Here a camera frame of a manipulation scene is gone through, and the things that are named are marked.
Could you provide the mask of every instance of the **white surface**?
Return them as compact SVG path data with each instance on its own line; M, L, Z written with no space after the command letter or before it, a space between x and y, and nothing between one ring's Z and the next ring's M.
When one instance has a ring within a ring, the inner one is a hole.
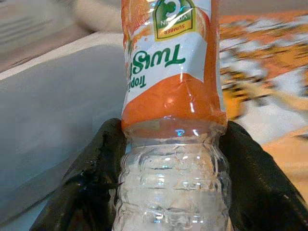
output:
M105 120L121 117L122 38L95 34L1 74L0 207L17 187L82 149Z
M59 47L53 51L50 51L40 57L34 58L22 65L11 68L7 71L0 73L0 80L5 79L9 76L16 75L21 71L27 70L37 64L53 60L59 57L63 57L69 54L73 54L77 51L84 50L89 47L97 45L113 45L122 48L123 35L121 33L94 33L84 38L78 39L77 41L71 42L65 46Z
M262 100L266 105L257 107L254 100L244 102L244 116L235 120L260 144L275 140L308 124L308 117L284 109L272 97Z
M302 96L305 85L305 69L308 69L308 66L299 67L295 70L279 75L273 78L271 81L277 86L279 90L283 92L296 96Z

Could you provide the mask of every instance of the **clear plastic bottle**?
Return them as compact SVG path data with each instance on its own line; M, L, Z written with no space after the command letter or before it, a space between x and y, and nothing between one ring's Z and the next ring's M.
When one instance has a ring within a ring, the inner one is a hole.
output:
M122 0L128 91L113 231L225 231L217 0Z
M231 182L213 125L189 137L183 129L169 139L131 137L114 231L226 230Z

